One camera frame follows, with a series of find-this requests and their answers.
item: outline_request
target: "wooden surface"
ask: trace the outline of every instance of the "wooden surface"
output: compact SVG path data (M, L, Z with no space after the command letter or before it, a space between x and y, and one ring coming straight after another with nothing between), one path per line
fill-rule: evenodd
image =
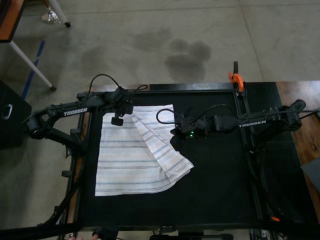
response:
M81 128L81 140L84 141L85 137L87 136L87 131L88 131L88 125L89 125L89 119L90 119L90 113L85 113L84 118L82 121L82 128ZM73 177L73 181L75 181L80 173L82 164L84 162L84 159L82 157L78 157L75 163L75 173ZM75 217L76 217L76 210L77 210L77 198L78 198L79 190L77 190L73 197L70 200L70 205L69 205L69 212L68 212L68 218L67 218L67 223L72 224L75 222Z
M11 0L11 5L0 26L0 41L11 42L12 32L16 30L16 22L20 20L24 0Z
M289 106L295 100L302 99L306 102L305 110L320 108L320 81L278 82L276 85L284 105ZM292 132L292 137L300 163L304 165L320 157L320 121L314 115L301 121L302 127ZM320 222L320 194L309 178L304 176Z

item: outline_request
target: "white table leg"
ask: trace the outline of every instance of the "white table leg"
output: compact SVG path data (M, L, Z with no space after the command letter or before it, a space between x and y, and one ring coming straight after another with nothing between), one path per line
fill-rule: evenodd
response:
M70 28L70 22L68 22L66 16L64 15L64 12L62 11L59 3L57 2L57 0L48 0L51 7L53 7L53 9L55 10L55 13L58 15L60 21L67 27Z
M30 61L30 59L24 54L24 52L14 43L14 41L9 42L9 45L13 50L29 65L29 67L49 86L52 91L56 88L49 82L49 80L39 71L39 69Z

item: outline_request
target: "drawer handle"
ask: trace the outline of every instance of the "drawer handle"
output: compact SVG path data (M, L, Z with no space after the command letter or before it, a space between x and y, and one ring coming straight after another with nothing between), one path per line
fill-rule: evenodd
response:
M7 116L4 116L6 108L9 108L9 112L8 112ZM8 120L10 118L10 115L12 113L12 108L13 108L13 106L11 104L8 104L4 107L4 110L3 110L2 116L1 116L4 120Z

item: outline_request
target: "blue tape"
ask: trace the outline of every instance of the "blue tape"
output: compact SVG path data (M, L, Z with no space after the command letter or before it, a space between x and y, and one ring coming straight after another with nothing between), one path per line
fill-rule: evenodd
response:
M38 53L36 54L37 58L41 56L42 50L44 49L44 46L45 46L45 42L46 42L45 40L41 41Z
M33 63L35 66L38 66L39 63L39 57L41 56L41 53L45 47L45 42L44 40L41 41L40 46L39 46L39 50L36 54L36 61ZM22 99L25 100L32 82L32 79L34 78L35 72L33 70L30 71L29 76L26 80L23 92L22 92Z

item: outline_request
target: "clamp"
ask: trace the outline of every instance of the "clamp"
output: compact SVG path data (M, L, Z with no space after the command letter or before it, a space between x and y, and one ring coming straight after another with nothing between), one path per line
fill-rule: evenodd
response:
M229 79L231 83L237 84L237 91L241 94L244 91L244 81L242 80L242 77L238 74L238 62L233 62L233 74L231 72L228 73Z

